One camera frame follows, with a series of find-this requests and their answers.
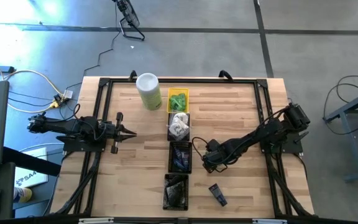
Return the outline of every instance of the yellow cable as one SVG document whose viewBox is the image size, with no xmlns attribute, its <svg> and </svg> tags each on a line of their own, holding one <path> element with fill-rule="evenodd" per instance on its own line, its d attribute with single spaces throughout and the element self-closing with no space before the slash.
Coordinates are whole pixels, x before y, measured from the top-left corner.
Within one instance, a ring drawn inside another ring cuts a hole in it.
<svg viewBox="0 0 358 224">
<path fill-rule="evenodd" d="M 46 79 L 46 81 L 49 82 L 49 84 L 53 87 L 53 89 L 55 89 L 55 91 L 56 91 L 58 94 L 63 95 L 62 93 L 60 93 L 60 91 L 55 87 L 55 85 L 54 85 L 45 75 L 43 75 L 43 74 L 41 74 L 41 73 L 39 73 L 39 72 L 36 72 L 36 71 L 33 71 L 33 70 L 21 70 L 21 71 L 13 72 L 13 73 L 7 75 L 6 77 L 4 77 L 4 75 L 2 74 L 1 68 L 0 68 L 0 74 L 1 74 L 1 78 L 2 78 L 3 81 L 4 81 L 4 80 L 8 80 L 11 76 L 13 76 L 13 75 L 15 75 L 15 74 L 17 74 L 17 73 L 20 73 L 20 72 L 32 72 L 32 73 L 35 73 L 35 74 L 40 75 L 41 77 L 44 77 L 44 78 Z M 12 106 L 10 103 L 8 103 L 7 105 L 10 106 L 12 109 L 17 110 L 17 111 L 20 111 L 20 112 L 25 112 L 25 113 L 42 113 L 42 112 L 44 112 L 44 111 L 49 110 L 50 108 L 55 108 L 55 107 L 54 107 L 54 106 L 55 106 L 55 105 L 54 105 L 55 102 L 56 102 L 56 101 L 52 102 L 52 103 L 49 105 L 48 108 L 45 108 L 45 109 L 39 110 L 39 111 L 26 111 L 26 110 L 21 110 L 21 109 L 18 109 L 18 108 L 16 108 L 16 107 Z"/>
</svg>

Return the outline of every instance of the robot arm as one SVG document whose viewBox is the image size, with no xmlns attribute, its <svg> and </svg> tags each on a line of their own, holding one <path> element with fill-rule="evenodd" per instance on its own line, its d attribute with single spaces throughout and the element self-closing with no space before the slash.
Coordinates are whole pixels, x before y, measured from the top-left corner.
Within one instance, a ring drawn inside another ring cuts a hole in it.
<svg viewBox="0 0 358 224">
<path fill-rule="evenodd" d="M 281 114 L 284 114 L 282 121 L 279 120 Z M 209 173 L 214 170 L 222 172 L 227 169 L 227 165 L 237 162 L 250 146 L 263 141 L 270 144 L 271 148 L 279 147 L 287 140 L 287 134 L 304 131 L 309 123 L 310 120 L 302 108 L 290 103 L 267 118 L 255 131 L 242 138 L 232 138 L 222 144 L 215 139 L 210 140 L 206 146 L 206 154 L 202 156 L 203 166 Z M 225 168 L 217 170 L 218 165 L 224 165 Z"/>
<path fill-rule="evenodd" d="M 102 150 L 107 139 L 113 139 L 114 143 L 111 152 L 117 153 L 117 142 L 136 137 L 132 132 L 121 124 L 123 119 L 121 112 L 117 113 L 117 123 L 111 121 L 98 121 L 93 116 L 85 116 L 79 119 L 59 120 L 47 118 L 45 112 L 29 118 L 27 129 L 31 133 L 46 133 L 48 131 L 61 133 L 64 136 L 57 136 L 57 139 L 65 143 L 66 151 L 90 151 L 92 148 Z"/>
</svg>

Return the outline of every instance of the gray floor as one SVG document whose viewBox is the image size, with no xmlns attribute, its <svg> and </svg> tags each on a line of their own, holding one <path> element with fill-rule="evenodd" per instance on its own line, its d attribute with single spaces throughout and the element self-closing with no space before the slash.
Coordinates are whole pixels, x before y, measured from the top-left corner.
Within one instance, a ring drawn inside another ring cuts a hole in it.
<svg viewBox="0 0 358 224">
<path fill-rule="evenodd" d="M 115 26 L 114 4 L 110 0 L 12 2 L 0 0 L 0 22 Z M 142 27 L 258 28 L 252 0 L 132 0 L 132 3 Z M 266 29 L 358 30 L 358 0 L 260 0 L 260 7 Z M 112 32 L 23 32 L 14 26 L 0 26 L 0 64 L 40 71 L 64 90 L 81 81 L 84 69 L 97 64 L 98 54 L 110 48 L 114 35 Z M 158 76 L 207 77 L 225 69 L 234 77 L 267 76 L 259 34 L 154 32 L 145 35 L 145 42 L 120 35 L 114 42 L 114 50 L 101 56 L 100 67 L 86 75 L 128 75 L 131 70 L 137 70 Z M 331 133 L 321 119 L 329 89 L 341 77 L 358 75 L 358 35 L 267 35 L 267 44 L 274 77 L 284 78 L 288 96 L 301 104 L 312 122 L 303 145 L 316 214 L 358 220 L 358 182 L 346 184 L 342 179 L 357 171 L 348 138 Z M 54 94 L 35 75 L 18 74 L 10 81 L 12 91 L 47 98 Z M 358 85 L 358 79 L 350 78 L 347 82 Z M 73 90 L 78 94 L 79 87 Z M 358 96 L 358 90 L 345 86 L 341 94 L 352 99 Z M 332 95 L 327 111 L 342 104 Z M 58 111 L 48 115 L 60 116 Z M 28 133 L 28 117 L 8 110 L 6 146 L 21 149 L 57 142 L 54 134 Z M 358 118 L 352 125 L 358 126 Z M 342 131 L 339 122 L 333 122 L 332 126 Z M 39 215 L 44 206 L 21 210 L 17 215 Z"/>
</svg>

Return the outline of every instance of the white cable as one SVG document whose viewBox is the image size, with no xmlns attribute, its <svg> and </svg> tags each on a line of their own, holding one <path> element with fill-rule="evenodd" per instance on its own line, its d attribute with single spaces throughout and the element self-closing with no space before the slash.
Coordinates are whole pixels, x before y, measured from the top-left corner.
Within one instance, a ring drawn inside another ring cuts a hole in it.
<svg viewBox="0 0 358 224">
<path fill-rule="evenodd" d="M 62 145 L 64 143 L 43 143 L 43 144 L 38 144 L 38 145 L 34 145 L 34 146 L 30 146 L 30 147 L 27 147 L 27 148 L 24 148 L 24 149 L 21 149 L 19 150 L 19 152 L 22 152 L 22 151 L 25 151 L 25 150 L 28 150 L 28 149 L 32 149 L 34 147 L 39 147 L 39 146 L 52 146 L 52 145 Z"/>
<path fill-rule="evenodd" d="M 11 76 L 13 76 L 13 75 L 15 75 L 15 74 L 17 74 L 17 73 L 20 73 L 20 72 L 32 72 L 32 73 L 35 73 L 35 74 L 37 74 L 37 75 L 42 76 L 44 79 L 46 79 L 46 81 L 49 82 L 49 84 L 52 86 L 53 89 L 55 89 L 55 91 L 56 91 L 57 93 L 59 93 L 60 95 L 63 95 L 63 93 L 61 93 L 61 92 L 55 87 L 55 85 L 54 85 L 44 74 L 41 74 L 41 73 L 36 72 L 36 71 L 33 71 L 33 70 L 20 70 L 20 71 L 13 72 L 13 73 L 11 73 L 11 74 L 5 76 L 5 77 L 4 77 L 3 74 L 1 74 L 1 75 L 2 75 L 2 79 L 3 79 L 3 80 L 8 80 Z"/>
<path fill-rule="evenodd" d="M 43 74 L 41 74 L 41 73 L 39 73 L 39 72 L 36 72 L 36 71 L 33 71 L 33 70 L 20 70 L 20 71 L 13 72 L 13 73 L 7 75 L 6 77 L 4 77 L 4 74 L 2 73 L 1 68 L 0 68 L 0 74 L 1 74 L 2 81 L 8 80 L 11 76 L 13 76 L 13 75 L 15 75 L 15 74 L 17 74 L 17 73 L 20 73 L 20 72 L 32 72 L 32 73 L 35 73 L 35 74 L 37 74 L 37 75 L 40 75 L 41 77 L 43 77 L 44 79 L 46 79 L 46 81 L 49 82 L 49 84 L 52 86 L 53 89 L 55 89 L 55 91 L 56 91 L 58 94 L 63 95 L 63 94 L 55 87 L 55 85 L 54 85 L 45 75 L 43 75 Z M 42 113 L 42 112 L 47 111 L 47 110 L 49 110 L 49 109 L 51 108 L 51 106 L 49 106 L 48 108 L 45 108 L 45 109 L 39 110 L 39 111 L 26 111 L 26 110 L 21 110 L 21 109 L 19 109 L 19 108 L 16 108 L 16 107 L 12 106 L 10 103 L 8 103 L 7 105 L 10 106 L 10 107 L 11 107 L 12 109 L 14 109 L 14 110 L 17 110 L 17 111 L 20 111 L 20 112 L 25 112 L 25 113 Z"/>
</svg>

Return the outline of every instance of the box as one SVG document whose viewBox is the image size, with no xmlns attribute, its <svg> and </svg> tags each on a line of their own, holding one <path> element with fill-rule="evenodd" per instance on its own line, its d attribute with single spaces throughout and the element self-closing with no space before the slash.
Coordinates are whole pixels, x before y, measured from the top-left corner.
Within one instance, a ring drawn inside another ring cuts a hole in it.
<svg viewBox="0 0 358 224">
<path fill-rule="evenodd" d="M 178 112 L 178 111 L 171 110 L 171 102 L 169 99 L 171 98 L 171 96 L 179 95 L 180 93 L 185 94 L 185 101 L 186 101 L 186 108 L 182 112 L 189 113 L 189 89 L 187 89 L 187 88 L 169 88 L 168 89 L 167 113 L 177 113 Z"/>
<path fill-rule="evenodd" d="M 167 131 L 167 140 L 168 141 L 176 141 L 175 137 L 172 136 L 169 132 L 169 125 L 170 125 L 170 120 L 171 120 L 171 116 L 174 116 L 175 113 L 169 113 L 168 114 L 168 131 Z M 190 114 L 187 114 L 187 117 L 188 117 L 188 121 L 187 121 L 187 126 L 189 126 L 190 128 Z M 190 129 L 189 129 L 189 133 L 181 140 L 179 141 L 190 141 Z"/>
<path fill-rule="evenodd" d="M 174 163 L 174 158 L 177 157 L 175 152 L 175 148 L 177 148 L 180 152 L 186 152 L 188 157 L 188 169 L 180 170 L 178 166 Z M 191 142 L 180 142 L 180 141 L 172 141 L 169 144 L 169 157 L 168 157 L 168 172 L 176 172 L 182 174 L 191 174 L 191 161 L 193 155 L 193 145 Z"/>
<path fill-rule="evenodd" d="M 165 180 L 172 180 L 175 177 L 183 177 L 184 180 L 184 184 L 185 184 L 185 191 L 184 191 L 184 197 L 185 197 L 185 204 L 182 207 L 173 207 L 173 206 L 165 206 L 164 202 L 162 203 L 162 209 L 164 210 L 176 210 L 176 211 L 187 211 L 189 208 L 189 176 L 188 175 L 183 175 L 183 174 L 165 174 Z M 165 188 L 165 184 L 164 184 L 164 192 L 163 192 L 163 201 L 166 200 L 167 197 L 167 191 Z"/>
</svg>

